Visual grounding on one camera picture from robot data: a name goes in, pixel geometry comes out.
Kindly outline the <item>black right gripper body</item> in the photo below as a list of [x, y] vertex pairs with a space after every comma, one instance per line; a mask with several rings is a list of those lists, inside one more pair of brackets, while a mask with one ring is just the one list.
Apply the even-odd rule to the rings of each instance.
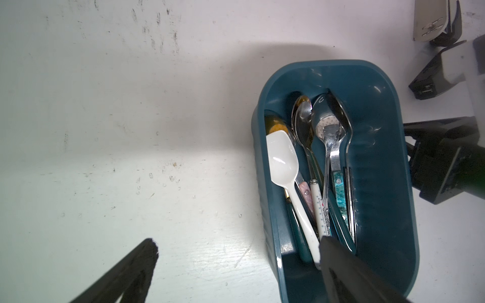
[[475, 117], [404, 124], [412, 186], [434, 205], [461, 193], [484, 198], [484, 148]]

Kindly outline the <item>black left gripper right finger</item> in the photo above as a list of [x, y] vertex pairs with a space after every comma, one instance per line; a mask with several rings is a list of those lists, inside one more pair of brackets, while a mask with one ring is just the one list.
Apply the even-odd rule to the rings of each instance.
[[333, 237], [322, 237], [320, 257], [329, 302], [408, 302]]

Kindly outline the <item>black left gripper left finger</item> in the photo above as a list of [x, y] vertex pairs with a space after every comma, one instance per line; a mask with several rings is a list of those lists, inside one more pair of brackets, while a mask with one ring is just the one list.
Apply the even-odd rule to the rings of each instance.
[[73, 302], [145, 302], [159, 251], [147, 238]]

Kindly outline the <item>silver spoon pink handle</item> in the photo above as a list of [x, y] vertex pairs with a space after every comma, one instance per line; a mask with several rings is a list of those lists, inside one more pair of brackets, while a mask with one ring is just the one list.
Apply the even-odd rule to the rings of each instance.
[[299, 171], [296, 177], [296, 185], [298, 186], [300, 195], [303, 199], [303, 205], [307, 216], [311, 223], [315, 223], [313, 199], [309, 184], [304, 180], [303, 175]]

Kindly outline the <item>large silver spoon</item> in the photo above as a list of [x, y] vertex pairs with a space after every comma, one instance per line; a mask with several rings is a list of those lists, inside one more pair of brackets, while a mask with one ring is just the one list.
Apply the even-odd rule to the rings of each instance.
[[348, 217], [349, 227], [346, 227], [344, 220], [340, 216], [337, 202], [335, 199], [334, 189], [331, 186], [329, 187], [329, 190], [328, 190], [328, 201], [327, 201], [328, 213], [329, 213], [330, 223], [333, 225], [333, 228], [337, 233], [338, 239], [341, 241], [342, 244], [347, 246], [349, 250], [355, 251], [356, 250], [355, 207], [354, 207], [354, 197], [352, 192], [351, 169], [349, 166], [349, 161], [347, 160], [349, 144], [352, 139], [352, 128], [349, 122], [349, 118], [347, 117], [347, 114], [345, 113], [341, 102], [330, 90], [325, 91], [324, 93], [322, 93], [316, 98], [311, 112], [311, 125], [314, 132], [314, 136], [323, 145], [324, 157], [322, 160], [319, 161], [319, 163], [323, 164], [323, 167], [320, 169], [322, 172], [322, 176], [325, 171], [325, 145], [317, 137], [315, 128], [320, 118], [328, 114], [335, 115], [336, 118], [340, 121], [345, 131], [345, 135], [340, 148], [340, 158], [341, 158], [342, 171], [344, 173], [347, 210], [349, 214], [349, 217]]

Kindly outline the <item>small silver spoon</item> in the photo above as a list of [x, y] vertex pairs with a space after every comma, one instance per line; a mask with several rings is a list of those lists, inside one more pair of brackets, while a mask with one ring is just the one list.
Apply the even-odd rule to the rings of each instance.
[[296, 140], [303, 147], [306, 154], [309, 174], [310, 189], [313, 199], [315, 221], [317, 223], [318, 238], [331, 236], [330, 218], [328, 213], [328, 202], [322, 197], [323, 176], [316, 160], [313, 150], [313, 129], [311, 126], [312, 104], [310, 99], [305, 96], [299, 96], [292, 110], [292, 129]]

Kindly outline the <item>silver spoon teal handle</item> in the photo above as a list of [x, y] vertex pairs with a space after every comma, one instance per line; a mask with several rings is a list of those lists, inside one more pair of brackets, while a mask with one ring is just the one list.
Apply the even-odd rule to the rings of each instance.
[[322, 116], [315, 128], [317, 137], [325, 145], [325, 171], [323, 173], [322, 197], [328, 201], [328, 190], [334, 189], [340, 216], [349, 227], [344, 173], [341, 167], [340, 148], [345, 131], [333, 114]]

